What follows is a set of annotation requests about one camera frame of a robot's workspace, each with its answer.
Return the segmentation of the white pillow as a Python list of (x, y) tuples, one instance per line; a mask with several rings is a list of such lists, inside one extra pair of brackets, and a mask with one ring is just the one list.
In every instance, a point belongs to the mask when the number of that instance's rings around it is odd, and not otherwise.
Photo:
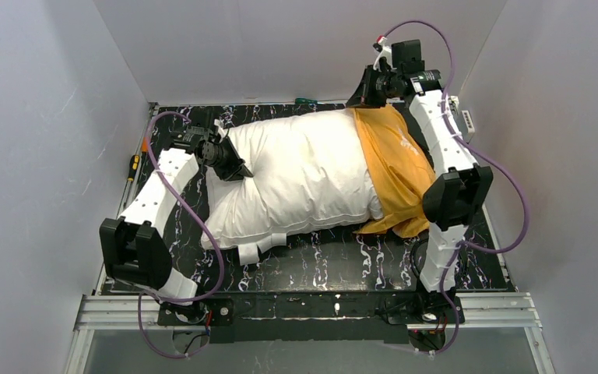
[(382, 218), (350, 109), (252, 122), (228, 129), (252, 173), (234, 182), (206, 170), (213, 238), (204, 249), (237, 249), (243, 264), (287, 237)]

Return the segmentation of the orange printed pillowcase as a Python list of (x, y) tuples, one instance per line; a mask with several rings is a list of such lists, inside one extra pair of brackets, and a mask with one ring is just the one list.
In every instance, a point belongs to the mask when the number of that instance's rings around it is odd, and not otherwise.
[(380, 235), (392, 231), (413, 238), (429, 228), (422, 202), (436, 180), (424, 151), (409, 134), (402, 114), (392, 105), (351, 108), (368, 173), (382, 208), (382, 216), (358, 233)]

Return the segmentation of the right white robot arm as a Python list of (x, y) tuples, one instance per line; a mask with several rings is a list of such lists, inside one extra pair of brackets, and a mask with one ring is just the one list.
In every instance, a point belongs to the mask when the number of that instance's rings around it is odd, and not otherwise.
[(422, 197), (431, 226), (420, 281), (428, 292), (446, 292), (455, 286), (452, 264), (470, 221), (483, 205), (493, 172), (467, 150), (455, 128), (440, 73), (425, 68), (420, 42), (389, 44), (380, 36), (374, 48), (378, 56), (364, 70), (346, 105), (361, 114), (377, 114), (389, 99), (399, 98), (420, 126), (436, 175)]

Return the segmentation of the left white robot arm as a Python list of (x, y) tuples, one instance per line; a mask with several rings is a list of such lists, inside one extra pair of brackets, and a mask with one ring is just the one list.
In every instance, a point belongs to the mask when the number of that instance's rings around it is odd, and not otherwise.
[(199, 286), (174, 268), (163, 233), (181, 191), (207, 166), (225, 182), (253, 176), (211, 110), (194, 118), (179, 114), (186, 125), (173, 132), (159, 154), (150, 154), (153, 173), (131, 204), (99, 228), (106, 275), (138, 287), (161, 302), (182, 307), (202, 301)]

